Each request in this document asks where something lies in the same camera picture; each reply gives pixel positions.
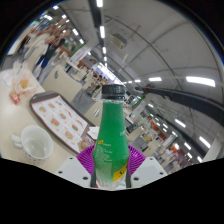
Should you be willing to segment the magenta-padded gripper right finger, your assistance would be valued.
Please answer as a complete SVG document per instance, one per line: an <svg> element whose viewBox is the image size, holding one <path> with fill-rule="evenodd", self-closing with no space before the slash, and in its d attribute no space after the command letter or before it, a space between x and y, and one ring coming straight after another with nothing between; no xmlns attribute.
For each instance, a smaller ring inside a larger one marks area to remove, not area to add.
<svg viewBox="0 0 224 224"><path fill-rule="evenodd" d="M126 174L127 188L140 188L167 175L155 157L146 157L133 146L129 147L129 152Z"/></svg>

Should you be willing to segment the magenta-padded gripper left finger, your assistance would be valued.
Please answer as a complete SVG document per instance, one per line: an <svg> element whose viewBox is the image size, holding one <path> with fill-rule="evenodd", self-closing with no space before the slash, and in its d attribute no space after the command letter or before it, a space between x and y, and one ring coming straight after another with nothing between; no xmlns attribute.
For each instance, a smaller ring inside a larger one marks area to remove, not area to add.
<svg viewBox="0 0 224 224"><path fill-rule="evenodd" d="M94 146L89 146L76 157L68 157L56 171L56 175L84 188L96 186L93 160Z"/></svg>

